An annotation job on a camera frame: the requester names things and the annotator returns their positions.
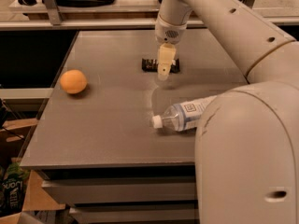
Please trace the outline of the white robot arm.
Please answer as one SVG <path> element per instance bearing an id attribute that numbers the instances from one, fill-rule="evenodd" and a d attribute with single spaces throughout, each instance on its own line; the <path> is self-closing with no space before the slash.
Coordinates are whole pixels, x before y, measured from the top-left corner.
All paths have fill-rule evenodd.
<path id="1" fill-rule="evenodd" d="M 219 95 L 194 146 L 200 224 L 299 224 L 298 43 L 238 0 L 163 0 L 159 42 L 198 15 L 247 85 Z"/>

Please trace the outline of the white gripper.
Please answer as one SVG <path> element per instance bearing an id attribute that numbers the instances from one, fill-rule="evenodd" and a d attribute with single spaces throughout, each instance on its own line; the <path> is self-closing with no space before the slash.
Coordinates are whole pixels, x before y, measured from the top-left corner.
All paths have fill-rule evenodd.
<path id="1" fill-rule="evenodd" d="M 182 38 L 187 24 L 173 25 L 157 17 L 155 23 L 155 37 L 158 43 L 162 44 L 158 49 L 158 78 L 167 80 L 169 77 L 171 64 L 176 56 L 176 45 Z"/>

